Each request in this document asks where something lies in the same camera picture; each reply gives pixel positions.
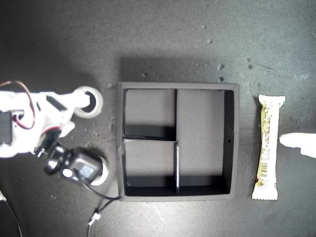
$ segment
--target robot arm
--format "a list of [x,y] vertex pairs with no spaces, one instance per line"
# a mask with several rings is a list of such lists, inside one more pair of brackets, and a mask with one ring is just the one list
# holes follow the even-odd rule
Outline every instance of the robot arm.
[[[88,184],[100,185],[107,176],[105,160],[84,148],[67,149],[58,141],[74,129],[73,114],[93,118],[101,113],[103,98],[91,87],[77,88],[73,93],[58,95],[55,92],[26,93],[0,91],[0,158],[9,158],[17,153],[31,152],[47,159],[45,171],[57,172],[68,179],[78,181],[74,171]],[[90,112],[82,108],[90,105],[90,95],[95,106]]]

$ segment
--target black box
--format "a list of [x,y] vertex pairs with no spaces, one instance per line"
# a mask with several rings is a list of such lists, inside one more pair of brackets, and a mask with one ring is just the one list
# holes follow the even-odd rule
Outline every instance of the black box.
[[238,131],[237,84],[120,82],[122,200],[234,198]]

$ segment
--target candy bar wrapper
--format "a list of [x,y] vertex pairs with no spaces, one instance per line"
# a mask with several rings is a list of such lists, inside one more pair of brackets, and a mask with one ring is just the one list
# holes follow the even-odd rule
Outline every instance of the candy bar wrapper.
[[258,97],[261,109],[261,152],[252,199],[277,200],[277,133],[280,107],[285,96]]

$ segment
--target white cable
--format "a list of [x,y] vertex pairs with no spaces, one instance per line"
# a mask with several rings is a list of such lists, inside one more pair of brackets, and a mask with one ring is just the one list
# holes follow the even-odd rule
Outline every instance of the white cable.
[[1,190],[0,190],[0,201],[1,201],[1,200],[3,200],[3,201],[5,202],[5,204],[7,205],[7,207],[9,208],[9,210],[10,210],[10,212],[11,212],[13,218],[15,219],[16,225],[18,226],[19,233],[20,233],[20,237],[22,237],[22,230],[21,230],[20,224],[19,224],[19,222],[18,222],[18,219],[16,219],[16,217],[15,217],[15,215],[14,215],[14,213],[13,213],[11,207],[9,206],[9,203],[7,203],[5,196],[3,195],[3,193],[2,193]]

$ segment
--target dark gray table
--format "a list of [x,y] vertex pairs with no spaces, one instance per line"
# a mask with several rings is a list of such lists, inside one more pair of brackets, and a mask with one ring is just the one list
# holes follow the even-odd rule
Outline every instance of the dark gray table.
[[[115,202],[91,236],[312,237],[315,159],[279,145],[278,201],[254,201],[251,193],[260,151],[258,94],[286,96],[280,134],[312,131],[316,122],[315,13],[313,0],[1,1],[0,78],[22,80],[31,91],[65,93],[84,84],[100,89],[101,115],[74,118],[77,127],[64,142],[106,154],[111,180],[98,190],[113,196],[118,81],[217,82],[223,77],[222,83],[240,84],[236,198]],[[46,176],[44,164],[27,155],[0,160],[0,188],[24,237],[85,237],[100,199]],[[3,203],[0,212],[0,236],[18,236]]]

